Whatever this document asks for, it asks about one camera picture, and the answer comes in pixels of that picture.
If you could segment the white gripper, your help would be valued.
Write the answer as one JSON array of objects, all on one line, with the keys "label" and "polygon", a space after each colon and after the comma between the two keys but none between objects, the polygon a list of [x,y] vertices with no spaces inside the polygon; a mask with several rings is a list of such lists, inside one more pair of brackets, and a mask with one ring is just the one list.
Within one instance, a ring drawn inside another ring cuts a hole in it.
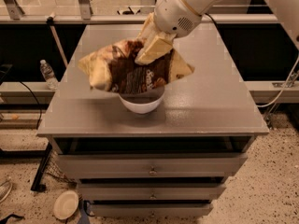
[{"label": "white gripper", "polygon": [[[138,52],[135,63],[154,62],[173,48],[173,34],[177,37],[188,35],[202,20],[195,9],[197,5],[198,0],[157,0],[154,13],[148,15],[137,36],[144,47]],[[163,32],[158,34],[156,25]]]}]

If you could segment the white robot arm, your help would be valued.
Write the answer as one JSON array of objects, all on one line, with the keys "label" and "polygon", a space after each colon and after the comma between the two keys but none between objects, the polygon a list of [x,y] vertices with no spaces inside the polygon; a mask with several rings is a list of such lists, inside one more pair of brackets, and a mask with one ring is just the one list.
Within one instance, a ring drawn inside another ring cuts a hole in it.
[{"label": "white robot arm", "polygon": [[[299,37],[299,0],[263,0],[294,44]],[[143,24],[138,39],[143,48],[135,61],[149,64],[173,48],[173,40],[188,35],[210,10],[222,13],[230,8],[243,11],[251,0],[157,0]]]}]

